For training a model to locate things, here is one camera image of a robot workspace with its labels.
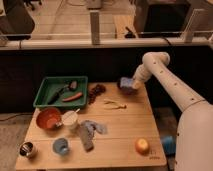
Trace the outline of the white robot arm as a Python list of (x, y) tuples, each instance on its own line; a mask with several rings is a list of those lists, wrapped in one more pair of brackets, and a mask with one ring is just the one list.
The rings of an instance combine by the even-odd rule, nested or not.
[(133, 76), (133, 87), (155, 76), (182, 112), (176, 138), (175, 171), (213, 171), (213, 105), (167, 65), (167, 52), (148, 52)]

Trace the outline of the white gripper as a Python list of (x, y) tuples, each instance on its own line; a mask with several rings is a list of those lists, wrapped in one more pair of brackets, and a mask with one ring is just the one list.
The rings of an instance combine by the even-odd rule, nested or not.
[(138, 90), (142, 83), (141, 82), (147, 82), (150, 79), (150, 72), (145, 67), (144, 64), (141, 64), (137, 67), (134, 75), (133, 75), (133, 84), (132, 88)]

